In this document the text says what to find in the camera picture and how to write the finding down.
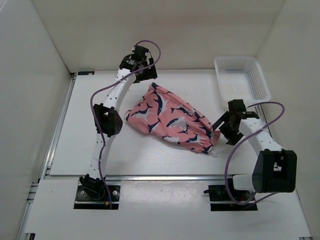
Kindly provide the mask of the pink shark print shorts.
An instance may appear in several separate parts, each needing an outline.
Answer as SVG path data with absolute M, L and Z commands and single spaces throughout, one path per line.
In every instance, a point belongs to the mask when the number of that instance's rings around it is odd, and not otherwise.
M 153 135 L 195 153 L 216 157 L 221 132 L 210 120 L 182 98 L 152 83 L 124 119 L 144 135 Z

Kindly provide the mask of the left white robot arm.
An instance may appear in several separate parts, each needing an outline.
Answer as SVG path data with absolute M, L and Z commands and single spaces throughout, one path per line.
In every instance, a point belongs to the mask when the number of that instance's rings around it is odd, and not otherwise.
M 120 106 L 133 83 L 157 78 L 155 63 L 152 57 L 134 57 L 133 54 L 126 56 L 120 63 L 115 82 L 97 90 L 90 98 L 97 138 L 90 169 L 79 180 L 93 200 L 111 196 L 103 171 L 112 142 L 123 126 L 122 117 L 119 115 Z

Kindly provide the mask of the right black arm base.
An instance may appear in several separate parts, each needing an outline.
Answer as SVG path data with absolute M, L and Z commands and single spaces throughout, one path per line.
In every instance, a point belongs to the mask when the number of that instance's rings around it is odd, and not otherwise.
M 251 192 L 234 189 L 233 181 L 231 179 L 228 180 L 228 185 L 232 196 L 238 202 L 242 203 L 250 198 Z M 203 194 L 209 196 L 211 212 L 243 212 L 258 210 L 257 204 L 254 203 L 255 198 L 245 205 L 235 204 L 228 195 L 225 185 L 222 184 L 209 185 L 208 189 L 203 191 Z

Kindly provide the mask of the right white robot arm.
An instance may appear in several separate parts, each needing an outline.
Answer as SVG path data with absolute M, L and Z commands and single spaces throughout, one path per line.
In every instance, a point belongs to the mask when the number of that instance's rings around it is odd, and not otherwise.
M 249 174 L 235 174 L 224 193 L 230 200 L 238 199 L 243 191 L 256 193 L 291 193 L 296 188 L 297 155 L 285 150 L 263 129 L 263 122 L 253 111 L 226 111 L 214 124 L 235 146 L 249 137 L 248 142 L 257 155 L 254 169 Z

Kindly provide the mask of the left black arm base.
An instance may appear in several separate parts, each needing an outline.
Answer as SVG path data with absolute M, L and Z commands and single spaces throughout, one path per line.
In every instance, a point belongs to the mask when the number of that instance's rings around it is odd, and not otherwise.
M 121 195 L 120 185 L 108 185 L 108 190 L 99 178 L 88 174 L 79 178 L 73 208 L 76 210 L 118 210 Z

